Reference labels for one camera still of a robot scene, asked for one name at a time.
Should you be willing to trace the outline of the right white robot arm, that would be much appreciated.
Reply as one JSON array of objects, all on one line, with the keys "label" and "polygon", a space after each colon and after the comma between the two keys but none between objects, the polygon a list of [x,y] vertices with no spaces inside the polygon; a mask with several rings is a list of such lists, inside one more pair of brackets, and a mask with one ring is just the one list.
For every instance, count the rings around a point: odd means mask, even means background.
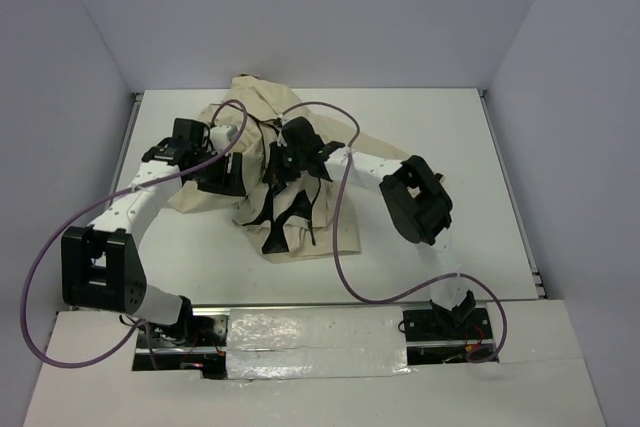
[{"label": "right white robot arm", "polygon": [[351,184],[381,195],[393,227],[418,249],[434,253],[440,263],[445,257],[444,235],[452,223],[453,201],[442,176],[434,172],[420,156],[405,160],[385,159],[356,152],[350,143],[326,142],[303,117],[276,121],[278,138],[269,146],[269,163],[263,182],[282,186],[304,174],[338,186],[332,215],[331,245],[338,277],[346,291],[369,305],[400,301],[420,290],[434,286],[430,307],[430,326],[447,339],[456,338],[468,329],[476,307],[475,295],[459,284],[458,276],[442,273],[416,287],[386,299],[369,299],[349,284],[338,252],[338,227],[346,187]]}]

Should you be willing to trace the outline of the beige jacket black lining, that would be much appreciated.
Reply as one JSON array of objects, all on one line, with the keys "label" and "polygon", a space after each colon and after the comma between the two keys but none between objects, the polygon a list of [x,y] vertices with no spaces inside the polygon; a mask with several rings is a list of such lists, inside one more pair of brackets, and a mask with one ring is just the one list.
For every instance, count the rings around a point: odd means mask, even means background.
[{"label": "beige jacket black lining", "polygon": [[[278,187],[262,181],[267,168],[268,148],[277,133],[271,123],[287,108],[308,119],[322,140],[354,140],[358,152],[386,159],[402,160],[407,153],[401,149],[355,130],[330,117],[316,114],[302,106],[291,88],[249,75],[235,77],[226,97],[241,101],[250,115],[242,121],[240,112],[215,105],[205,107],[199,120],[216,125],[242,126],[244,132],[234,146],[243,155],[244,197],[229,197],[199,191],[188,181],[169,201],[172,209],[182,214],[235,207],[233,222],[247,237],[254,249],[272,263],[286,263],[331,255],[332,215],[338,186],[302,175],[293,182]],[[338,227],[338,251],[356,254],[361,250],[357,217],[353,204],[343,198]]]}]

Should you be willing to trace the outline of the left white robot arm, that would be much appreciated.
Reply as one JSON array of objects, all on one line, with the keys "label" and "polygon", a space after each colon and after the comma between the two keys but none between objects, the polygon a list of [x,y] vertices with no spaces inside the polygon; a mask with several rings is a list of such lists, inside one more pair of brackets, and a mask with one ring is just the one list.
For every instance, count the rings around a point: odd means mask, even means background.
[{"label": "left white robot arm", "polygon": [[171,136],[147,150],[123,194],[85,227],[61,238],[62,296],[73,307],[128,315],[148,322],[173,345],[195,335],[191,301],[151,285],[138,252],[160,211],[189,180],[220,193],[236,193],[231,177],[241,171],[233,152],[234,125],[210,127],[175,120]]}]

